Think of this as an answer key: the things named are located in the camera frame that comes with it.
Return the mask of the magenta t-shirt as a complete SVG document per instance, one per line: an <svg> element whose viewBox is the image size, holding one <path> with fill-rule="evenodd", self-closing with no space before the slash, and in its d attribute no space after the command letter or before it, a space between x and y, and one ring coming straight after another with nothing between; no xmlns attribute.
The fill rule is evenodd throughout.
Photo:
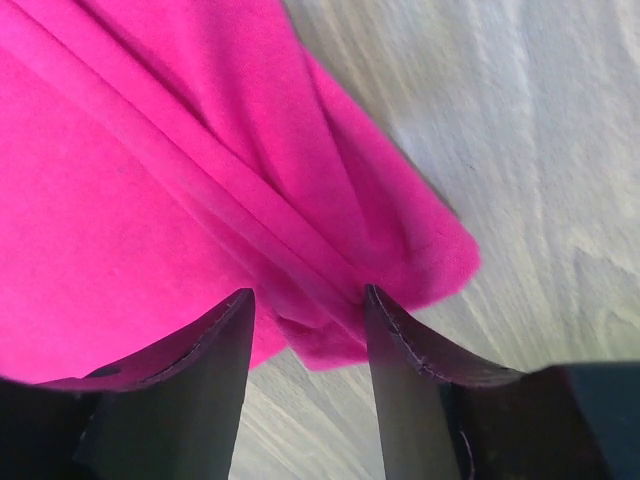
<svg viewBox="0 0 640 480"><path fill-rule="evenodd" d="M1 373L82 378L255 292L251 362L366 358L364 288L477 243L278 1L1 5Z"/></svg>

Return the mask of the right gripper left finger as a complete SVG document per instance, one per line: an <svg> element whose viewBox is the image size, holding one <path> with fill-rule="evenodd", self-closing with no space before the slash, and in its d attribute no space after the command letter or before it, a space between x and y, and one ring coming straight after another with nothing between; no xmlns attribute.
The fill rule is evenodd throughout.
<svg viewBox="0 0 640 480"><path fill-rule="evenodd" d="M74 456L95 479L226 479L245 399L255 296L238 291L192 354L103 398Z"/></svg>

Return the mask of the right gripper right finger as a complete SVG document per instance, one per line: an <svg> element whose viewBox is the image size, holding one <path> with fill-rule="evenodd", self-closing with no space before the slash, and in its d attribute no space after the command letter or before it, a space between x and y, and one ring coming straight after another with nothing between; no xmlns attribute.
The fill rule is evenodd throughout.
<svg viewBox="0 0 640 480"><path fill-rule="evenodd" d="M368 362L388 479L473 479L456 388L494 388L522 372L484 359L365 288Z"/></svg>

